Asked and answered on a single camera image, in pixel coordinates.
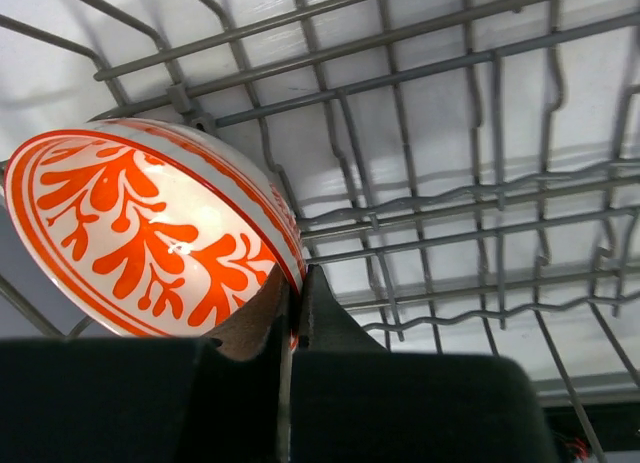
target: ceramic bowl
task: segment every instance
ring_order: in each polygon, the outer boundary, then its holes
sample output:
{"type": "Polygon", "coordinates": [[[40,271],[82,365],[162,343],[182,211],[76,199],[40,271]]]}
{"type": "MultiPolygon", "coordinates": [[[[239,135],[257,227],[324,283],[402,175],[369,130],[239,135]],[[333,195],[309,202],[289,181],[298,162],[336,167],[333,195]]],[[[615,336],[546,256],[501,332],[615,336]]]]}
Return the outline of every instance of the ceramic bowl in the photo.
{"type": "Polygon", "coordinates": [[[36,136],[11,157],[7,208],[56,285],[120,335],[195,336],[274,264],[294,291],[300,233],[253,163],[200,131],[143,119],[36,136]]]}

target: orange rim stripe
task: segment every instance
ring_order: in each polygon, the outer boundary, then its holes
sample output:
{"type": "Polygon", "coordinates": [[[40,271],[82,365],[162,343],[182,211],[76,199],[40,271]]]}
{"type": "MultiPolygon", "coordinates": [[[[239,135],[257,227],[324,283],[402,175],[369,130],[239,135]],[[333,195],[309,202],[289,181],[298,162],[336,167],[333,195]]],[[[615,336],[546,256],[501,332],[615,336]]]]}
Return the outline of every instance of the orange rim stripe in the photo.
{"type": "MultiPolygon", "coordinates": [[[[150,154],[151,156],[154,156],[154,157],[156,157],[156,158],[168,163],[169,165],[174,166],[175,168],[177,168],[178,170],[182,171],[183,173],[187,174],[188,176],[193,178],[195,181],[200,183],[202,186],[204,186],[205,188],[210,190],[212,193],[214,193],[216,196],[218,196],[222,201],[224,201],[227,205],[229,205],[236,213],[238,213],[238,215],[240,215],[240,217],[243,220],[245,220],[247,222],[247,224],[249,224],[249,226],[258,234],[258,236],[262,239],[262,241],[267,245],[267,247],[274,254],[274,256],[276,257],[276,260],[278,261],[278,264],[280,265],[282,270],[285,272],[285,274],[287,276],[287,279],[290,282],[293,283],[292,286],[294,287],[294,291],[297,294],[299,294],[298,288],[295,285],[295,278],[293,277],[293,275],[291,274],[291,271],[289,270],[289,268],[285,264],[285,261],[284,261],[284,258],[282,258],[282,255],[277,251],[277,249],[275,248],[275,245],[273,245],[273,243],[266,237],[266,235],[260,229],[260,227],[244,211],[242,211],[237,206],[237,204],[235,204],[230,198],[228,198],[224,193],[219,191],[216,187],[214,187],[207,180],[205,180],[204,178],[200,177],[197,173],[193,172],[192,170],[190,170],[189,168],[185,167],[181,163],[173,160],[172,158],[169,158],[168,156],[166,156],[166,155],[164,155],[164,154],[162,154],[162,153],[160,153],[160,152],[158,152],[156,150],[153,150],[153,149],[148,148],[146,146],[140,145],[139,143],[136,143],[135,141],[132,141],[132,140],[129,140],[127,138],[120,137],[120,136],[111,135],[111,134],[108,134],[108,133],[102,133],[102,132],[93,131],[93,130],[57,130],[57,131],[47,132],[47,133],[44,133],[44,134],[39,135],[39,136],[36,136],[36,137],[26,141],[25,143],[23,143],[18,148],[18,150],[14,153],[14,156],[12,156],[10,161],[9,161],[8,170],[6,172],[6,175],[8,175],[10,173],[9,168],[14,166],[14,163],[16,161],[15,158],[17,157],[17,155],[20,154],[22,151],[24,151],[28,145],[37,143],[38,140],[43,139],[43,138],[53,138],[53,137],[56,137],[56,136],[84,136],[84,137],[110,139],[110,140],[112,140],[112,141],[114,141],[116,143],[125,144],[125,145],[130,146],[132,148],[135,148],[135,149],[137,149],[139,151],[142,151],[143,153],[150,154]]],[[[50,142],[43,142],[40,145],[35,146],[34,148],[32,148],[30,150],[27,150],[23,157],[32,156],[33,153],[35,153],[36,151],[40,150],[40,148],[42,146],[46,145],[47,143],[50,143],[50,142]]],[[[39,161],[41,158],[42,158],[42,155],[40,155],[38,157],[37,161],[39,161]]],[[[14,173],[18,177],[18,181],[22,182],[22,180],[24,178],[24,168],[18,166],[14,170],[14,173]]],[[[29,217],[27,216],[26,210],[25,210],[25,208],[23,206],[24,201],[23,201],[22,198],[20,198],[21,194],[22,193],[20,191],[20,188],[16,188],[16,185],[12,185],[12,187],[11,187],[11,195],[12,195],[14,207],[16,209],[16,214],[17,214],[16,216],[18,217],[18,220],[20,221],[22,229],[25,232],[25,234],[27,235],[27,238],[29,239],[29,241],[30,241],[31,245],[33,246],[34,250],[36,251],[38,256],[45,262],[45,264],[47,264],[47,266],[49,266],[49,268],[54,272],[56,277],[58,277],[65,284],[65,286],[67,288],[69,288],[70,291],[72,291],[73,293],[78,295],[86,304],[88,304],[91,308],[93,308],[98,313],[100,313],[103,316],[105,316],[111,322],[116,323],[118,326],[120,326],[121,328],[125,329],[126,331],[128,331],[128,332],[130,332],[130,333],[132,333],[134,335],[137,335],[137,336],[150,336],[148,333],[145,333],[140,328],[137,328],[137,327],[131,325],[129,322],[127,322],[125,320],[122,320],[119,316],[117,316],[117,315],[113,314],[112,312],[110,312],[109,310],[107,310],[103,305],[101,305],[98,302],[96,302],[95,299],[91,295],[87,294],[81,287],[79,287],[73,280],[71,280],[68,277],[68,274],[64,270],[62,270],[60,268],[60,266],[53,260],[53,258],[47,252],[47,249],[44,247],[42,242],[39,240],[39,238],[37,238],[37,236],[35,234],[35,231],[33,229],[33,226],[31,225],[29,217]]],[[[35,215],[37,215],[37,210],[33,206],[34,203],[33,203],[32,195],[30,195],[30,198],[31,198],[32,211],[34,212],[35,215]]],[[[58,252],[58,250],[55,248],[55,245],[53,245],[53,242],[49,239],[46,231],[42,227],[42,223],[40,222],[40,220],[37,219],[37,218],[36,218],[36,220],[38,222],[38,225],[40,226],[40,231],[42,232],[44,238],[47,240],[48,244],[51,246],[51,250],[53,250],[57,254],[58,258],[60,258],[61,261],[64,261],[66,263],[65,258],[58,252]]],[[[75,270],[73,270],[73,268],[69,267],[68,264],[66,264],[65,266],[67,266],[68,270],[71,273],[73,273],[73,275],[76,278],[80,279],[88,288],[90,288],[97,295],[99,295],[107,305],[114,307],[115,309],[117,309],[118,311],[122,312],[127,317],[129,317],[132,320],[136,321],[140,325],[151,329],[152,331],[155,331],[155,332],[157,332],[157,333],[159,333],[161,335],[164,335],[164,336],[170,336],[166,332],[163,332],[162,330],[154,328],[154,327],[152,327],[152,326],[150,326],[150,325],[138,320],[136,317],[130,315],[126,311],[124,311],[121,308],[113,305],[108,299],[106,299],[104,296],[102,296],[100,294],[100,292],[98,292],[88,282],[86,282],[80,275],[78,275],[75,272],[75,270]]]]}

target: orange leaf design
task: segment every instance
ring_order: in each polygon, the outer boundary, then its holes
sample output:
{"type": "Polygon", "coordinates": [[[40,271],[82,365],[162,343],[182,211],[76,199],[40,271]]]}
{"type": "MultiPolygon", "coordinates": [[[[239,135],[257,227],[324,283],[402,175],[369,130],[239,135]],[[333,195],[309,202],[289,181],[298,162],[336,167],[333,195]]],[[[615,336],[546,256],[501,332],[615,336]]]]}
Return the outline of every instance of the orange leaf design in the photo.
{"type": "Polygon", "coordinates": [[[107,158],[109,156],[113,156],[118,153],[122,149],[122,146],[114,146],[112,148],[105,148],[96,153],[98,158],[107,158]]]}
{"type": "Polygon", "coordinates": [[[78,222],[76,229],[68,235],[64,240],[62,240],[62,247],[67,248],[71,243],[75,241],[73,245],[73,250],[71,252],[71,257],[75,261],[79,261],[84,256],[87,251],[87,246],[89,244],[89,234],[87,233],[86,228],[84,227],[85,223],[93,223],[94,221],[98,221],[98,215],[85,215],[82,213],[80,209],[80,205],[82,204],[82,200],[87,194],[87,190],[83,191],[78,195],[78,197],[71,202],[69,206],[64,208],[57,215],[47,218],[47,224],[52,226],[55,221],[60,218],[63,214],[69,211],[71,208],[75,210],[75,217],[78,222]]]}
{"type": "Polygon", "coordinates": [[[123,155],[110,160],[100,166],[103,169],[100,178],[91,190],[91,205],[98,211],[109,211],[118,202],[118,180],[124,172],[125,179],[133,191],[146,198],[158,196],[158,188],[144,174],[133,160],[135,150],[129,150],[123,155]]]}
{"type": "MultiPolygon", "coordinates": [[[[248,263],[249,261],[261,260],[274,261],[275,258],[266,245],[260,242],[260,252],[255,258],[249,260],[247,258],[247,254],[249,253],[250,240],[244,234],[241,235],[241,238],[245,244],[246,253],[243,257],[234,260],[233,262],[253,272],[258,279],[258,283],[262,286],[268,275],[264,271],[254,270],[248,263]]],[[[189,326],[200,326],[209,317],[214,308],[216,308],[216,325],[219,325],[229,317],[231,314],[231,307],[223,285],[237,292],[243,291],[247,288],[249,280],[245,273],[237,268],[224,266],[218,261],[220,257],[229,256],[235,250],[235,238],[226,234],[203,250],[191,252],[191,256],[198,260],[207,269],[209,277],[211,278],[211,283],[207,294],[189,315],[189,319],[187,321],[189,326]]],[[[242,306],[245,303],[245,301],[235,296],[234,299],[238,303],[238,306],[242,306]]]]}
{"type": "Polygon", "coordinates": [[[98,258],[93,263],[93,271],[106,275],[116,270],[126,261],[120,278],[113,287],[113,295],[123,299],[131,294],[138,286],[145,265],[145,247],[149,249],[153,260],[167,273],[179,274],[184,271],[182,257],[169,251],[169,245],[158,237],[158,233],[179,242],[193,242],[198,236],[198,230],[192,225],[170,225],[167,223],[152,223],[135,208],[140,221],[140,227],[134,237],[117,250],[98,258]]]}
{"type": "Polygon", "coordinates": [[[149,284],[147,285],[147,291],[145,292],[144,296],[138,300],[138,308],[140,308],[141,310],[149,309],[149,307],[151,306],[151,288],[154,283],[159,283],[162,286],[162,293],[160,293],[160,296],[158,297],[158,300],[153,307],[153,316],[158,317],[162,315],[168,304],[171,307],[171,313],[173,317],[176,320],[179,319],[184,311],[184,304],[182,303],[182,299],[180,298],[180,296],[178,296],[171,290],[184,285],[184,278],[178,278],[171,283],[167,283],[160,279],[152,264],[149,264],[149,267],[151,268],[151,279],[149,281],[149,284]]]}
{"type": "Polygon", "coordinates": [[[101,165],[93,165],[85,168],[44,173],[40,177],[40,183],[43,185],[57,185],[59,183],[64,183],[64,185],[38,198],[38,206],[43,210],[50,210],[70,200],[87,186],[89,181],[91,181],[101,169],[101,165]]]}

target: bowl rim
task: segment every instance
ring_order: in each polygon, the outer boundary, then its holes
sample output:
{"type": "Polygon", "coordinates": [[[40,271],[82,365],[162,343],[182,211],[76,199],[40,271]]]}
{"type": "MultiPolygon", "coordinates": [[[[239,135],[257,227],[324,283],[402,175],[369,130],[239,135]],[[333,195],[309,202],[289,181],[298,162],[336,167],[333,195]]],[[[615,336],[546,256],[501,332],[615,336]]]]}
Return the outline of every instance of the bowl rim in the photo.
{"type": "MultiPolygon", "coordinates": [[[[16,228],[20,239],[22,240],[23,245],[26,247],[28,253],[32,256],[38,266],[44,271],[49,279],[53,280],[54,284],[56,284],[56,286],[58,286],[76,306],[78,306],[83,312],[89,314],[92,318],[96,319],[100,324],[106,326],[111,331],[120,335],[153,336],[153,334],[158,334],[160,336],[172,336],[170,333],[167,333],[164,330],[153,327],[147,321],[141,321],[137,317],[129,315],[126,310],[123,310],[117,304],[117,302],[111,300],[110,298],[106,298],[103,296],[102,300],[104,301],[104,303],[106,303],[106,305],[102,302],[96,301],[99,300],[99,298],[96,298],[93,295],[89,294],[84,288],[82,288],[82,285],[79,285],[78,282],[75,281],[75,277],[72,278],[70,276],[70,273],[67,269],[61,268],[61,265],[59,265],[58,262],[54,260],[54,258],[50,254],[50,249],[47,248],[48,245],[41,241],[41,238],[38,238],[35,235],[33,238],[29,236],[28,230],[30,230],[31,233],[34,233],[34,231],[32,228],[33,222],[31,221],[31,217],[24,210],[24,206],[28,203],[28,199],[13,198],[14,193],[16,195],[23,196],[24,191],[21,187],[15,188],[14,185],[11,185],[11,183],[9,182],[10,176],[12,177],[12,181],[14,181],[14,165],[16,161],[19,160],[20,155],[22,155],[23,152],[28,149],[28,147],[36,145],[42,140],[55,137],[73,136],[106,139],[108,141],[113,141],[114,143],[126,145],[130,148],[134,148],[138,151],[158,158],[164,163],[189,176],[197,184],[203,186],[206,190],[210,191],[218,198],[220,198],[231,208],[231,210],[233,210],[243,221],[245,221],[245,223],[247,223],[247,225],[249,225],[249,227],[253,231],[255,231],[256,235],[261,239],[262,243],[264,243],[274,255],[276,263],[284,272],[287,280],[290,283],[290,286],[293,288],[293,291],[296,294],[300,295],[300,289],[298,288],[298,284],[294,274],[289,269],[282,252],[278,250],[277,246],[272,242],[272,240],[267,237],[266,233],[261,229],[261,227],[254,221],[253,218],[249,216],[249,214],[247,214],[244,209],[240,207],[239,204],[237,204],[231,197],[225,195],[211,181],[199,175],[196,171],[185,166],[183,163],[180,163],[171,156],[168,156],[154,148],[151,148],[146,144],[139,143],[132,140],[131,138],[127,138],[124,136],[114,135],[112,133],[102,132],[94,129],[62,129],[41,133],[22,143],[9,158],[4,174],[7,212],[14,227],[16,228]],[[111,306],[113,309],[117,309],[117,311],[120,313],[124,311],[124,314],[128,316],[128,319],[132,319],[136,323],[133,324],[129,321],[123,320],[117,313],[114,313],[112,309],[108,308],[108,306],[111,306]],[[143,328],[152,330],[153,333],[150,334],[143,328]]],[[[189,141],[189,138],[187,136],[183,136],[183,138],[189,141]]]]}

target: wire rack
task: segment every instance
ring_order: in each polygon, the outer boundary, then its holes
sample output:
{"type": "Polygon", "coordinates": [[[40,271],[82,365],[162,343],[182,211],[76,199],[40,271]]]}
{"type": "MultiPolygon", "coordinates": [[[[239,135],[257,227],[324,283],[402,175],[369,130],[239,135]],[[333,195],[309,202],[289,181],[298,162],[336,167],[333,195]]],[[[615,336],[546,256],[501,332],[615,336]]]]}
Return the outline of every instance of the wire rack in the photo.
{"type": "MultiPolygon", "coordinates": [[[[363,311],[375,311],[379,315],[378,321],[369,321],[364,324],[364,328],[374,332],[381,331],[382,333],[378,334],[383,335],[383,341],[388,348],[391,348],[394,338],[402,342],[408,330],[426,325],[431,328],[435,350],[442,353],[444,351],[441,335],[443,327],[475,319],[482,323],[491,353],[499,355],[491,320],[497,320],[500,328],[504,330],[507,329],[509,320],[517,315],[533,314],[562,383],[562,388],[549,382],[539,384],[541,399],[547,406],[570,402],[577,412],[595,456],[599,461],[605,461],[603,450],[589,422],[583,403],[585,401],[637,401],[638,388],[640,388],[640,374],[614,334],[608,319],[605,318],[606,315],[603,314],[611,311],[613,316],[618,317],[624,305],[640,297],[640,291],[626,290],[628,280],[640,274],[640,266],[634,266],[634,255],[631,251],[632,239],[640,215],[640,205],[619,205],[615,199],[617,189],[632,187],[640,181],[640,158],[625,156],[628,152],[624,151],[625,132],[629,131],[628,125],[634,111],[634,99],[640,93],[640,85],[634,84],[630,77],[620,89],[617,108],[611,111],[615,123],[607,150],[608,157],[605,160],[570,171],[552,171],[550,170],[551,145],[554,140],[554,120],[557,112],[565,104],[567,93],[566,74],[559,45],[635,27],[636,36],[633,39],[635,46],[631,51],[638,55],[640,54],[638,7],[627,14],[564,29],[561,22],[562,0],[495,0],[480,5],[474,4],[473,0],[461,0],[458,11],[394,28],[389,1],[374,0],[377,3],[382,24],[381,33],[345,44],[322,47],[313,17],[368,0],[323,0],[313,4],[308,4],[307,0],[293,0],[294,10],[240,27],[234,25],[230,15],[218,1],[194,0],[194,4],[204,5],[217,16],[223,32],[171,47],[154,28],[107,1],[79,1],[147,36],[153,41],[157,52],[134,61],[110,66],[91,48],[21,21],[0,15],[0,27],[89,58],[97,70],[94,75],[95,80],[107,86],[116,104],[113,109],[97,115],[95,119],[128,117],[164,106],[172,106],[187,124],[211,132],[243,122],[256,121],[259,126],[264,160],[268,169],[279,178],[297,216],[298,224],[302,229],[302,238],[309,253],[308,262],[321,265],[350,260],[365,262],[368,284],[374,298],[364,301],[362,299],[343,301],[343,304],[356,316],[363,311]],[[536,4],[548,5],[545,34],[487,50],[476,50],[475,22],[505,12],[520,12],[536,4]],[[243,39],[291,23],[299,23],[301,26],[308,49],[306,54],[251,67],[243,47],[243,39]],[[462,28],[464,54],[410,69],[400,69],[396,43],[454,27],[462,28]],[[237,64],[236,73],[192,86],[185,83],[179,58],[227,44],[237,64]],[[343,86],[329,85],[326,62],[374,48],[383,49],[388,65],[387,74],[343,86]],[[540,122],[541,141],[537,171],[515,179],[507,179],[505,145],[509,142],[505,141],[503,129],[505,60],[535,51],[544,52],[547,77],[554,96],[546,104],[540,122]],[[486,94],[483,94],[478,77],[478,68],[483,64],[490,67],[490,85],[488,91],[484,92],[486,94]],[[119,78],[156,65],[164,65],[166,68],[172,82],[171,88],[161,96],[130,101],[122,89],[119,78]],[[256,81],[309,67],[315,76],[318,91],[276,103],[261,104],[256,91],[256,81]],[[419,184],[416,176],[416,165],[420,165],[420,162],[413,156],[404,90],[406,85],[411,85],[414,80],[456,70],[463,72],[461,74],[464,75],[466,85],[466,95],[459,96],[461,104],[468,105],[471,114],[471,124],[468,127],[471,184],[458,186],[440,194],[421,195],[418,191],[419,184]],[[197,100],[199,97],[232,87],[244,88],[251,103],[250,110],[217,119],[202,111],[197,100]],[[360,93],[389,87],[392,90],[402,145],[402,158],[408,176],[409,196],[378,203],[375,185],[369,175],[368,162],[363,152],[361,128],[358,127],[354,118],[350,98],[360,93]],[[344,179],[349,201],[346,207],[315,216],[304,214],[287,172],[276,162],[272,153],[270,126],[267,123],[267,118],[270,116],[311,105],[320,105],[322,108],[330,150],[344,179]],[[338,141],[340,139],[336,129],[338,119],[344,122],[353,164],[338,141]],[[483,179],[481,174],[481,129],[487,126],[491,129],[492,170],[495,177],[494,182],[490,184],[486,183],[486,179],[483,179]],[[549,201],[594,192],[601,195],[600,208],[595,211],[561,217],[548,215],[549,201]],[[501,213],[522,205],[535,207],[536,217],[533,221],[487,225],[485,217],[487,212],[501,213]],[[425,222],[446,221],[447,218],[460,215],[470,215],[473,218],[473,231],[433,238],[426,236],[425,222]],[[590,261],[578,271],[561,274],[554,272],[553,248],[548,238],[548,231],[552,228],[588,221],[599,222],[601,225],[601,236],[595,242],[590,261]],[[415,237],[409,242],[373,244],[372,235],[398,228],[414,232],[415,237]],[[532,259],[532,268],[528,276],[514,278],[505,265],[505,238],[507,235],[526,232],[535,232],[537,235],[536,254],[532,259]],[[318,249],[325,241],[349,238],[358,240],[360,249],[329,253],[318,249]],[[454,285],[445,288],[432,278],[429,252],[432,248],[459,242],[475,242],[476,254],[465,255],[465,257],[477,260],[477,275],[471,285],[454,285]],[[389,257],[396,253],[411,251],[419,253],[419,264],[424,278],[420,291],[414,290],[406,294],[406,291],[403,292],[394,285],[394,278],[389,268],[389,257]],[[582,296],[552,304],[542,301],[541,291],[545,287],[584,282],[588,287],[582,296]],[[599,285],[602,286],[604,283],[612,288],[608,293],[610,296],[599,296],[602,293],[599,292],[599,285]],[[509,295],[516,291],[528,291],[530,300],[516,306],[507,305],[509,295]],[[468,306],[465,311],[453,317],[439,316],[441,305],[460,298],[475,298],[477,303],[473,307],[468,306]],[[409,307],[415,307],[420,313],[419,316],[404,318],[403,309],[409,307]],[[626,368],[626,373],[592,378],[569,376],[563,363],[563,355],[549,331],[546,314],[566,312],[577,307],[587,307],[591,311],[597,325],[626,368]],[[594,386],[600,388],[616,384],[618,384],[616,390],[595,393],[587,391],[589,388],[593,390],[594,386]],[[621,384],[626,384],[626,386],[623,385],[624,391],[620,390],[621,384]]],[[[0,287],[3,296],[44,335],[77,337],[91,324],[91,320],[87,317],[78,323],[69,335],[63,335],[1,277],[0,287]]]]}

